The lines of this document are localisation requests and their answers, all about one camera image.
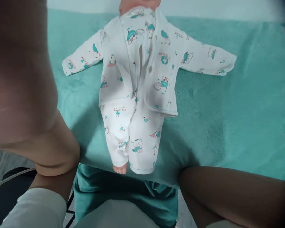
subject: baby doll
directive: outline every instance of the baby doll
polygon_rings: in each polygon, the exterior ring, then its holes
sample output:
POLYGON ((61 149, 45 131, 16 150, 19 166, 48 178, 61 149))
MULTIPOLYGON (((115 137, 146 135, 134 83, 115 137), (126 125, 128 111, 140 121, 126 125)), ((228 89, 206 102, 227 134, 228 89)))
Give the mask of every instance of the baby doll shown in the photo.
POLYGON ((138 174, 153 172, 165 117, 177 116, 179 68, 226 75, 236 56, 201 43, 167 22, 160 0, 121 0, 112 19, 63 61, 66 75, 104 61, 99 107, 117 173, 127 163, 138 174))

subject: onesie leg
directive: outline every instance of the onesie leg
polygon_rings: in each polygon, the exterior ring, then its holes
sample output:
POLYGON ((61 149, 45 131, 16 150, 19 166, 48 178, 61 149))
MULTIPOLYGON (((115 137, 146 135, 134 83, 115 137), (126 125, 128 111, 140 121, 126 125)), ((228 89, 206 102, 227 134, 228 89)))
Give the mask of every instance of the onesie leg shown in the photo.
POLYGON ((129 124, 135 108, 135 99, 107 103, 100 107, 108 150, 117 173, 125 174, 127 167, 129 124))
POLYGON ((137 174, 152 173, 157 160, 164 117, 150 111, 143 99, 130 124, 129 162, 130 168, 137 174))

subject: white sleeve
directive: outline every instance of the white sleeve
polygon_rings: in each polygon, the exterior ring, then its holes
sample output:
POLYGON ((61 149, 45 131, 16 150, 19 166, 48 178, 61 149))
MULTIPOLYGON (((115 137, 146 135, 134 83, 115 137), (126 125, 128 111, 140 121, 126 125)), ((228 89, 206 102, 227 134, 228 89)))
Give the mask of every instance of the white sleeve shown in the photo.
POLYGON ((63 71, 71 75, 89 68, 103 59, 103 30, 99 30, 84 42, 72 55, 62 61, 63 71))
POLYGON ((0 228, 62 228, 67 204, 56 192, 44 188, 26 191, 0 228))
POLYGON ((230 222, 228 220, 222 220, 219 222, 212 223, 208 225, 206 228, 244 228, 244 227, 238 224, 235 224, 233 222, 230 222))
POLYGON ((187 35, 183 39, 184 56, 180 65, 182 69, 210 75, 226 75, 234 68, 237 58, 235 55, 187 35))

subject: cable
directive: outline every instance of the cable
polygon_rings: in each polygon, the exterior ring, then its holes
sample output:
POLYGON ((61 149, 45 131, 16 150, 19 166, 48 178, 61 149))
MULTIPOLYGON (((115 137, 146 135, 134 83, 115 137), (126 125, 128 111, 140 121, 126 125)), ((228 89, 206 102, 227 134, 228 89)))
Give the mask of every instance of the cable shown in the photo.
POLYGON ((17 177, 17 176, 19 176, 19 175, 21 175, 21 174, 24 174, 24 173, 33 171, 33 170, 35 170, 35 169, 36 169, 36 168, 30 168, 30 169, 21 171, 21 172, 19 172, 19 173, 16 173, 16 174, 14 174, 14 175, 12 175, 12 176, 10 176, 10 177, 8 177, 8 178, 6 178, 6 179, 0 181, 0 185, 2 185, 2 184, 4 184, 4 183, 8 182, 9 180, 11 180, 11 179, 13 179, 13 178, 15 178, 15 177, 17 177))

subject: black chair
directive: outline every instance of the black chair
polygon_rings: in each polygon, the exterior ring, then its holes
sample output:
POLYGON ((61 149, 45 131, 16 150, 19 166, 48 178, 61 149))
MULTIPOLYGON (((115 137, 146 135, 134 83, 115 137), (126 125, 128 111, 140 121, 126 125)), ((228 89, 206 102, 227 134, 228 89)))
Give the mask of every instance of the black chair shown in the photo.
MULTIPOLYGON (((28 168, 25 167, 15 168, 7 172, 2 180, 27 169, 28 168)), ((29 189, 36 174, 37 171, 32 170, 22 175, 19 175, 0 186, 0 225, 2 224, 5 217, 10 213, 10 211, 16 205, 17 199, 29 189)), ((69 207, 73 199, 74 199, 74 192, 72 193, 67 203, 67 213, 72 214, 73 216, 65 228, 69 228, 75 219, 75 212, 69 210, 69 207)))

